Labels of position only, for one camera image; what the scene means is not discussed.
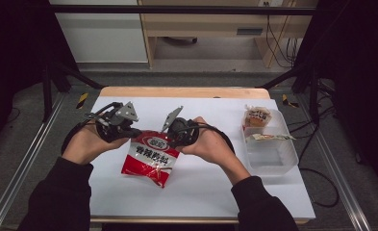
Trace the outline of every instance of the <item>aluminum rail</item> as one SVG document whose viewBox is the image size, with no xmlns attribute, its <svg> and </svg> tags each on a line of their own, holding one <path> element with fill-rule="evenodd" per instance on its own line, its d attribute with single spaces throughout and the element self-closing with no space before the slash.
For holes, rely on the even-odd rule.
<svg viewBox="0 0 378 231">
<path fill-rule="evenodd" d="M 28 5 L 28 10 L 54 13 L 170 13 L 170 14 L 262 14 L 315 15 L 333 13 L 316 8 L 227 7 L 227 6 L 133 6 L 133 5 Z"/>
<path fill-rule="evenodd" d="M 301 108 L 305 113 L 307 118 L 310 118 L 310 114 L 308 112 L 308 103 L 306 96 L 303 97 L 301 95 L 296 95 L 299 102 L 301 102 Z M 330 150 L 329 146 L 327 145 L 326 140 L 323 137 L 323 134 L 320 132 L 320 129 L 317 130 L 316 134 L 317 146 L 321 150 L 322 157 L 324 160 L 327 169 L 329 170 L 329 174 L 334 180 L 336 186 L 338 187 L 340 198 L 344 204 L 344 208 L 349 215 L 351 222 L 353 223 L 354 228 L 357 231 L 370 231 L 371 227 L 363 213 L 362 208 L 360 207 L 359 202 L 357 201 L 356 196 L 354 195 L 353 191 L 351 190 L 350 186 L 348 185 L 347 180 L 344 177 L 344 174 L 341 172 L 341 169 L 336 162 L 335 158 L 333 157 L 332 151 Z"/>
<path fill-rule="evenodd" d="M 24 155 L 24 158 L 21 161 L 17 171 L 15 172 L 11 182 L 9 183 L 9 186 L 6 188 L 5 192 L 0 198 L 0 225 L 2 224 L 3 219 L 5 218 L 10 207 L 12 206 L 12 203 L 15 197 L 17 196 L 17 193 L 20 190 L 21 185 L 23 184 L 24 179 L 26 178 L 27 173 L 29 172 L 34 159 L 38 155 L 38 152 L 41 149 L 42 144 L 44 143 L 44 140 L 63 104 L 64 98 L 65 94 L 59 93 L 58 98 L 54 103 L 54 111 L 52 115 L 50 115 L 49 119 L 46 122 L 43 122 L 41 124 L 40 128 L 38 129 L 38 133 L 36 134 L 32 144 L 30 145 L 29 149 Z"/>
</svg>

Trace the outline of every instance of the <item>person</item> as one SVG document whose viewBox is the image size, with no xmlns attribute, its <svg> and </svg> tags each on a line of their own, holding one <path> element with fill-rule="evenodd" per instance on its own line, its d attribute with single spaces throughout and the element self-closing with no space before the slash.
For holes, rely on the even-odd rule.
<svg viewBox="0 0 378 231">
<path fill-rule="evenodd" d="M 206 123 L 201 116 L 194 121 Z M 32 192 L 28 213 L 18 230 L 89 230 L 91 189 L 88 180 L 93 170 L 90 162 L 127 141 L 107 143 L 90 124 L 77 132 L 46 178 Z M 222 168 L 233 185 L 232 193 L 239 206 L 239 230 L 298 230 L 284 204 L 265 190 L 260 177 L 251 176 L 217 132 L 202 128 L 194 144 L 176 149 Z"/>
</svg>

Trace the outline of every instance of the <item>plastic box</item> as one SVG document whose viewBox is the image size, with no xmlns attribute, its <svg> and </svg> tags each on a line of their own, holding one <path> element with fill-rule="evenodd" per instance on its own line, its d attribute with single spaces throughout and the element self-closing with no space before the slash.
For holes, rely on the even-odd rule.
<svg viewBox="0 0 378 231">
<path fill-rule="evenodd" d="M 292 140 L 246 140 L 247 137 L 253 134 L 289 134 L 288 127 L 282 113 L 277 110 L 269 111 L 272 115 L 272 119 L 266 125 L 266 127 L 252 127 L 245 129 L 242 129 L 241 127 L 246 157 L 249 161 L 248 170 L 251 174 L 259 176 L 283 175 L 298 164 L 298 156 L 294 149 Z"/>
</svg>

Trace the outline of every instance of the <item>hand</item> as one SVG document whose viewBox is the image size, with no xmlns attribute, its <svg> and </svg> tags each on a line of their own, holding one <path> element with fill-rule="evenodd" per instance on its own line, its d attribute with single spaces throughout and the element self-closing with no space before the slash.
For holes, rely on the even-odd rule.
<svg viewBox="0 0 378 231">
<path fill-rule="evenodd" d="M 194 119 L 198 123 L 207 123 L 203 117 Z M 189 146 L 178 146 L 176 150 L 184 154 L 193 154 L 207 162 L 219 165 L 233 185 L 250 176 L 248 170 L 233 153 L 227 142 L 211 129 L 200 128 L 197 141 Z"/>
<path fill-rule="evenodd" d="M 101 153 L 117 149 L 129 138 L 123 138 L 112 142 L 102 140 L 95 123 L 88 123 L 76 133 L 63 153 L 63 158 L 75 164 L 86 165 L 97 158 Z"/>
</svg>

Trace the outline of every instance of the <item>yellow and black tape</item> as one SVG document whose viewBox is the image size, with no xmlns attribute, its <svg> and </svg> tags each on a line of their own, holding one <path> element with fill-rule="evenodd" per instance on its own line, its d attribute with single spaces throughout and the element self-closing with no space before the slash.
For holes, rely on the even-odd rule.
<svg viewBox="0 0 378 231">
<path fill-rule="evenodd" d="M 293 108 L 299 108 L 299 104 L 298 103 L 290 103 L 288 101 L 288 97 L 285 94 L 282 94 L 282 103 L 284 105 L 288 105 L 288 106 L 291 106 Z"/>
<path fill-rule="evenodd" d="M 86 102 L 87 100 L 87 97 L 88 97 L 88 94 L 87 93 L 83 93 L 80 97 L 80 100 L 78 101 L 78 104 L 77 104 L 77 109 L 82 109 L 83 106 L 84 106 L 84 103 Z"/>
</svg>

